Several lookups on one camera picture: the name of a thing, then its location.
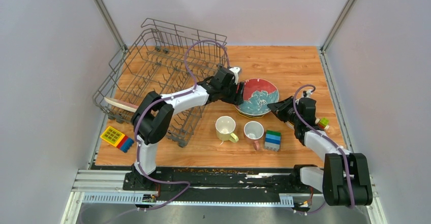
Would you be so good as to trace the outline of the red and teal floral plate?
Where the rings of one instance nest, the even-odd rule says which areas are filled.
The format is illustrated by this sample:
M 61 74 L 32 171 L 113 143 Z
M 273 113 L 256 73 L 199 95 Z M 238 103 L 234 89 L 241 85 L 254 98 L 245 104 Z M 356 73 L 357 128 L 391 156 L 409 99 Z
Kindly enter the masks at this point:
M 277 87 L 268 80 L 252 78 L 244 81 L 243 103 L 235 106 L 237 111 L 249 115 L 269 113 L 268 103 L 279 101 L 280 95 Z

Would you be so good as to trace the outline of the cream and pink plate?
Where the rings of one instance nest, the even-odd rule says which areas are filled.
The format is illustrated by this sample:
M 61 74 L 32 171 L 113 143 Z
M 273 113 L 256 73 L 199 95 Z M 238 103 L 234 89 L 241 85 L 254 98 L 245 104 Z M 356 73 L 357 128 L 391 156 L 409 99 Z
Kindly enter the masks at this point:
M 117 107 L 117 108 L 121 108 L 123 110 L 129 111 L 129 112 L 133 112 L 135 113 L 138 109 L 138 106 L 134 105 L 134 104 L 130 104 L 118 99 L 114 99 L 114 98 L 110 98 L 110 97 L 104 97 L 104 101 L 107 102 L 108 104 Z

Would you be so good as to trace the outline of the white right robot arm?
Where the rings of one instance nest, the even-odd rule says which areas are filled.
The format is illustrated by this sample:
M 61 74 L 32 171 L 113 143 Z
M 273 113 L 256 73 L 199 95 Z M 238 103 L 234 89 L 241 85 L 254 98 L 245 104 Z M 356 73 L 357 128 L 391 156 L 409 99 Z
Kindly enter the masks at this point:
M 316 117 L 316 101 L 289 97 L 267 105 L 277 119 L 294 131 L 295 138 L 311 149 L 323 162 L 316 165 L 295 165 L 290 185 L 296 192 L 312 187 L 321 192 L 330 206 L 369 206 L 373 201 L 367 159 L 336 144 L 326 134 L 326 118 Z

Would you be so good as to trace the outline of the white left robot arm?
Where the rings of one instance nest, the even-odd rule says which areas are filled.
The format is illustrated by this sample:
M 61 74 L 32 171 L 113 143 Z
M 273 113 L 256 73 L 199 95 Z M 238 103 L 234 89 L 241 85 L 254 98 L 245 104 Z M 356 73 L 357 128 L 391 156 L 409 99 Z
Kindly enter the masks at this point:
M 179 92 L 149 92 L 132 116 L 137 152 L 125 183 L 143 190 L 152 189 L 155 183 L 161 183 L 153 174 L 158 143 L 168 132 L 173 116 L 192 107 L 216 101 L 231 105 L 242 104 L 244 83 L 239 81 L 240 73 L 240 67 L 219 67 L 213 76 L 202 81 L 198 81 L 192 74 L 193 86 Z

